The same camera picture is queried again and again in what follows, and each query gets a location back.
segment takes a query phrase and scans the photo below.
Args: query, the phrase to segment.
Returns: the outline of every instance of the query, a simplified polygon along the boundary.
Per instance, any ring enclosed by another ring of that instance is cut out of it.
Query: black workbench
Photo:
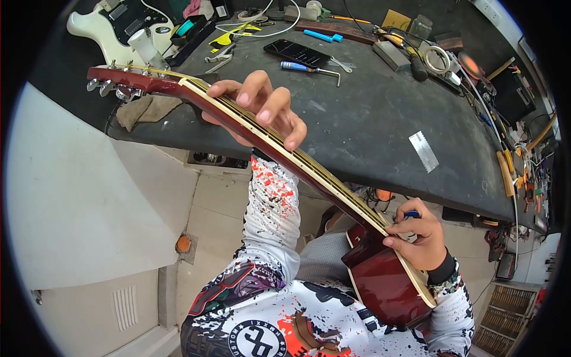
[[[261,34],[284,29],[285,24],[264,27]],[[178,69],[196,75],[213,67],[208,42],[215,31]],[[280,69],[280,59],[262,47],[284,38],[353,63],[353,73],[340,67],[336,78],[317,73]],[[264,70],[274,88],[291,92],[291,107],[307,124],[301,149],[342,181],[350,181],[417,196],[457,210],[514,222],[511,198],[505,196],[496,157],[499,150],[492,129],[482,123],[463,97],[428,79],[414,80],[408,70],[395,73],[363,43],[343,39],[327,43],[290,31],[269,38],[242,38],[234,58],[218,73],[222,79],[242,82]],[[189,105],[181,105],[158,123],[140,123],[133,132],[120,128],[115,119],[107,133],[120,140],[247,159],[249,148],[237,144],[221,127],[196,117]],[[427,173],[409,137],[422,131],[439,165]],[[519,202],[520,224],[534,226],[533,208],[524,214]]]

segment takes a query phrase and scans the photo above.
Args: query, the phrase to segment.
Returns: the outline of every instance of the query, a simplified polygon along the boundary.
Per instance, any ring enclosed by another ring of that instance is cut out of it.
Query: small amplifier
[[[514,253],[504,253],[500,260],[496,277],[500,279],[512,280],[516,268],[516,255]]]

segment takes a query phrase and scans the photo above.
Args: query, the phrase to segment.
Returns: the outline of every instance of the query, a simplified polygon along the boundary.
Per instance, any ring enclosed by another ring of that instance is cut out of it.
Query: shirt sleeve
[[[437,306],[432,311],[430,334],[425,338],[430,356],[448,353],[466,357],[474,334],[474,315],[466,284],[455,271],[446,281],[430,286]]]
[[[195,298],[190,317],[224,309],[266,291],[281,290],[299,269],[298,178],[268,158],[252,154],[244,238],[226,269]]]

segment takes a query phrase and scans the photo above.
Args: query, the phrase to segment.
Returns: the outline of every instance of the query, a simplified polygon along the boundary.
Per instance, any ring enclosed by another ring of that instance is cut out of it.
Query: right hand
[[[404,213],[417,211],[419,218],[404,219]],[[444,235],[436,217],[430,213],[420,198],[412,198],[396,210],[396,223],[385,228],[388,234],[409,233],[417,235],[413,243],[396,236],[383,239],[383,244],[391,247],[406,258],[418,270],[434,270],[446,258]]]
[[[256,115],[261,126],[273,127],[283,138],[286,150],[294,151],[307,134],[307,126],[289,107],[291,97],[284,87],[272,88],[268,74],[258,70],[250,73],[244,84],[224,80],[214,83],[206,92],[216,98],[227,94],[236,103]],[[242,145],[252,146],[246,139],[222,125],[212,115],[202,112],[202,118],[212,124],[220,125]]]

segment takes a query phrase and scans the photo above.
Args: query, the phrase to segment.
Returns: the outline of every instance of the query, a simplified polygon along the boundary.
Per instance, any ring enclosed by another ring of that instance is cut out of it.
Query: guitar string
[[[127,67],[137,68],[137,69],[145,69],[143,66],[138,65],[130,65]],[[184,75],[177,72],[160,70],[156,68],[149,68],[146,69],[147,71],[152,71],[156,73],[163,73],[167,75],[172,75],[173,77],[179,78],[186,78],[190,83],[192,83],[196,88],[202,90],[202,92],[206,93],[209,88],[209,84],[203,81],[200,78],[191,77],[188,75]],[[279,135],[274,129],[268,127],[262,127],[256,121],[256,117],[249,111],[246,111],[244,108],[238,106],[231,98],[224,95],[222,97],[214,98],[221,104],[225,105],[229,109],[231,109],[236,115],[242,117],[245,121],[247,121],[252,126],[256,127],[260,132],[268,136],[269,139],[272,139],[275,143],[279,146],[283,147],[283,138]],[[329,171],[327,171],[323,166],[321,166],[317,161],[313,158],[309,157],[306,153],[302,152],[299,149],[294,150],[291,154],[297,158],[302,163],[305,163],[309,168],[311,168],[317,175],[319,175],[324,181],[328,182],[333,188],[336,188],[344,197],[350,200],[355,206],[361,208],[363,213],[369,219],[373,220],[376,224],[378,224],[381,228],[385,228],[388,223],[386,220],[379,215],[375,214],[369,206],[367,206],[363,201],[359,200],[353,192],[349,191],[349,189],[343,185],[336,177],[334,177]]]

